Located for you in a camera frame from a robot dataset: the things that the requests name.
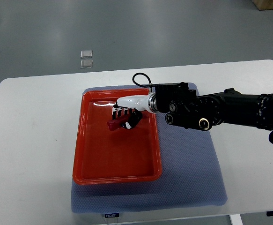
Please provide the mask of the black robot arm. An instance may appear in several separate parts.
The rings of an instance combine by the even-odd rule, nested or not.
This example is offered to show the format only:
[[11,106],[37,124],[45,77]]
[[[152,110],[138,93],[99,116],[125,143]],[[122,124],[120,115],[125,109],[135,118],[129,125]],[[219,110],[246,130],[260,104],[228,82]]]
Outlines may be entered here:
[[143,84],[155,91],[148,106],[165,113],[167,124],[208,131],[222,123],[269,130],[273,144],[273,94],[245,95],[233,88],[223,92],[197,96],[185,82]]

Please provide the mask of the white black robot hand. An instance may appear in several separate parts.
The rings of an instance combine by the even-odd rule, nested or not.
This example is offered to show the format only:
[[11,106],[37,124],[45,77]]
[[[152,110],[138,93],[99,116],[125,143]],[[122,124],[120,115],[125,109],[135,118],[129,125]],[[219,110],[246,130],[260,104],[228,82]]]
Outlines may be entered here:
[[118,98],[112,108],[112,120],[120,116],[129,115],[127,122],[122,128],[133,129],[141,121],[143,111],[149,113],[158,112],[155,93]]

